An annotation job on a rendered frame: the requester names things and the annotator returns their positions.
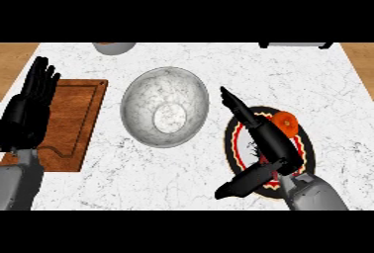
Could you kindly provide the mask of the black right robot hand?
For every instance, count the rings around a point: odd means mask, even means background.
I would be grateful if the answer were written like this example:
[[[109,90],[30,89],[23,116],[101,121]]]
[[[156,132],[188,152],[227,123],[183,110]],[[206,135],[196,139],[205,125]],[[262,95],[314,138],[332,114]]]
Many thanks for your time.
[[[231,110],[236,119],[245,124],[258,147],[270,163],[255,163],[215,192],[218,200],[228,197],[248,197],[267,184],[274,174],[293,174],[305,164],[298,149],[277,125],[256,116],[239,97],[221,87],[222,104]]]

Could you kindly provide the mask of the pale appliance with black feet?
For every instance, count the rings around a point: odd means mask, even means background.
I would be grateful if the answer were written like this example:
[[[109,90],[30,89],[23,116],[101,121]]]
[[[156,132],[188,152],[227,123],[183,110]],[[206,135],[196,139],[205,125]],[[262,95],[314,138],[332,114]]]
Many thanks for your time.
[[[333,42],[259,42],[261,48],[270,46],[317,46],[320,49],[327,49],[333,45]]]

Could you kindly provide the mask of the brown wooden cutting board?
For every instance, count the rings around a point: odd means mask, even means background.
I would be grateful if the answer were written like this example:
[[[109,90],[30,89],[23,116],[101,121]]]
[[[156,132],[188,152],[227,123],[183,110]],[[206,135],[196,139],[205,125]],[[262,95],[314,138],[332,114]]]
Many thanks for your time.
[[[35,148],[48,172],[81,171],[107,85],[107,80],[58,82],[47,137]],[[13,161],[17,151],[5,152],[0,165]]]

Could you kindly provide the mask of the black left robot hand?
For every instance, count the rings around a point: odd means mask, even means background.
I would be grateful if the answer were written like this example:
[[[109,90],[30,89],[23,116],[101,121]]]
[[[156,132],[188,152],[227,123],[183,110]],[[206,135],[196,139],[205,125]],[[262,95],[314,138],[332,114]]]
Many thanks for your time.
[[[27,74],[23,91],[7,106],[0,119],[0,151],[35,149],[44,142],[51,119],[51,105],[61,74],[39,56]]]

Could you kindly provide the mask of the grey marbled bowl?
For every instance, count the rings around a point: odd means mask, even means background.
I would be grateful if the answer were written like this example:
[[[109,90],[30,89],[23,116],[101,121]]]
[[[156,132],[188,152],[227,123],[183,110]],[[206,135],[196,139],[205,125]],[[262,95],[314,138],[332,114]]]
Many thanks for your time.
[[[191,140],[209,113],[203,81],[185,69],[160,67],[132,82],[120,116],[131,135],[146,145],[171,148]]]

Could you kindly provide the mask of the black red patterned plate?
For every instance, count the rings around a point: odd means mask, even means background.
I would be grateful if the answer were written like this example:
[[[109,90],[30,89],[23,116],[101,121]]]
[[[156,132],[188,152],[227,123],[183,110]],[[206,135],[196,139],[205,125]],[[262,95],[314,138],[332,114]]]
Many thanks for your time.
[[[302,126],[299,126],[299,133],[295,137],[290,138],[290,141],[298,149],[301,157],[305,160],[305,164],[295,172],[295,176],[299,176],[307,172],[314,173],[316,156],[313,142]],[[267,162],[261,149],[255,144],[253,137],[236,118],[231,118],[227,125],[224,147],[230,169],[234,174],[240,174],[242,171],[249,168],[251,165],[256,162]],[[256,190],[256,194],[271,199],[280,199],[283,197],[280,181],[271,180]]]

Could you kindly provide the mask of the orange pear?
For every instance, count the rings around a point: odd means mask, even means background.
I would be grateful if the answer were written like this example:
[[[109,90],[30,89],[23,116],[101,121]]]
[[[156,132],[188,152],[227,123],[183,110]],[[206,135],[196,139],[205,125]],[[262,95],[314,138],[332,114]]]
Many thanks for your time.
[[[271,121],[287,137],[295,137],[299,134],[299,120],[292,113],[279,112]]]

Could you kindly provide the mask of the small grey bowl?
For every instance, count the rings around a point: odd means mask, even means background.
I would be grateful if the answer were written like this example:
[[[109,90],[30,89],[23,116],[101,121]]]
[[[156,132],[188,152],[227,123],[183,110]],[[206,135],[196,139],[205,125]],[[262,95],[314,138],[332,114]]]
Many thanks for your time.
[[[94,44],[95,49],[106,55],[119,55],[125,52],[128,52],[134,46],[134,42],[112,42],[112,43],[103,43],[97,42]]]

